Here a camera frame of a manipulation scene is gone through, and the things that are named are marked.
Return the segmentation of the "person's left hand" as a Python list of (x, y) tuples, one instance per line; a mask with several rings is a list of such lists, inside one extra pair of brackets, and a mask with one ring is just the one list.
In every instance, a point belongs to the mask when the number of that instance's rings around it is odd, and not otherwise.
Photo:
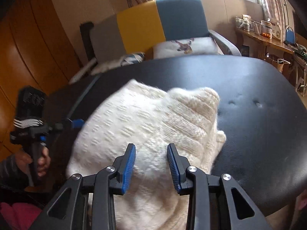
[[(15, 153), (16, 164), (18, 168), (23, 172), (27, 173), (27, 168), (30, 163), (33, 162), (32, 158), (29, 154), (24, 152), (23, 150), (19, 150)], [(50, 166), (50, 156), (49, 150), (47, 147), (43, 147), (41, 156), (37, 160), (37, 175), (38, 177), (43, 177), (46, 175), (46, 172)]]

